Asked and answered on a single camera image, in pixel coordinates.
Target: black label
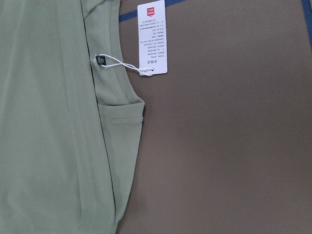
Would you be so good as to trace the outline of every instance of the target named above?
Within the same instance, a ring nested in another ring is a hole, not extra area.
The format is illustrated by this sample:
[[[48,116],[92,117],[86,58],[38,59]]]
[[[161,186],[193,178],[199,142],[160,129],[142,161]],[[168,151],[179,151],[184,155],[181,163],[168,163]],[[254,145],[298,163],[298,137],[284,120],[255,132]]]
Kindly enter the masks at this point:
[[[98,65],[106,65],[105,56],[96,56]]]

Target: blue tape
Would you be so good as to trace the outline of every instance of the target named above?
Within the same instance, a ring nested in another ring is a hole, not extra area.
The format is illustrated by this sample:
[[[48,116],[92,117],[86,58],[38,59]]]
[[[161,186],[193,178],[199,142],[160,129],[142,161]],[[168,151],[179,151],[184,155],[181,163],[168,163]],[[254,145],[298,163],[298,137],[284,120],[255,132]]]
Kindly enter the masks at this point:
[[[306,18],[307,28],[309,32],[310,45],[312,47],[312,9],[310,0],[301,0],[304,16]]]
[[[185,1],[185,0],[165,0],[165,6],[166,7],[171,6],[171,5],[177,4],[177,3],[182,2],[182,1]],[[119,22],[124,22],[126,20],[130,20],[130,19],[135,18],[135,17],[137,17],[137,10],[125,13],[123,15],[120,15],[119,16]]]

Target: tag string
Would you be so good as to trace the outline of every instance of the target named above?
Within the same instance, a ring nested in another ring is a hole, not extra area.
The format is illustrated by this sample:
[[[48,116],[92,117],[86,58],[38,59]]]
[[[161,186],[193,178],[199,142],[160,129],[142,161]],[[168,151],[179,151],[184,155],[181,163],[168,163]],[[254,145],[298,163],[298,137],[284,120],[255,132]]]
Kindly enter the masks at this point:
[[[125,67],[130,68],[130,69],[137,70],[138,72],[140,72],[143,75],[146,75],[146,76],[149,76],[149,77],[153,75],[153,74],[146,73],[146,71],[153,71],[154,70],[153,68],[150,68],[150,67],[136,68],[132,64],[124,63],[124,62],[118,60],[117,58],[114,58],[114,57],[106,55],[106,54],[100,54],[99,56],[105,56],[105,57],[108,57],[110,59],[113,59],[113,60],[119,62],[119,63],[115,63],[115,64],[111,64],[111,65],[103,65],[103,64],[101,64],[102,67],[113,67],[113,66],[117,66],[117,65],[123,65]]]

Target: clothing tag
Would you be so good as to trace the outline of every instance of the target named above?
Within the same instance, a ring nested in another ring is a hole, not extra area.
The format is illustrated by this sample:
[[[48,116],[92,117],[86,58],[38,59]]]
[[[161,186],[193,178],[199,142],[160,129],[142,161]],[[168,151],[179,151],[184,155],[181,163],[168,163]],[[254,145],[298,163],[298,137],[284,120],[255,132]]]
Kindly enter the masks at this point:
[[[96,56],[96,60],[98,65],[106,65],[105,56]]]
[[[167,73],[165,1],[138,5],[137,22],[140,68],[153,68],[146,72],[151,75]]]

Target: red square logo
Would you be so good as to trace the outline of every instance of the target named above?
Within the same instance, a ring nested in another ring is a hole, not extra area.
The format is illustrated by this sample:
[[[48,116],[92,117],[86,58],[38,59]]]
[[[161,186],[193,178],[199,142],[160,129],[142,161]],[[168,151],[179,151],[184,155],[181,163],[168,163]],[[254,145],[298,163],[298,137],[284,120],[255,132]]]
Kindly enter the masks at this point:
[[[155,14],[155,9],[153,7],[147,8],[147,16],[153,16]]]

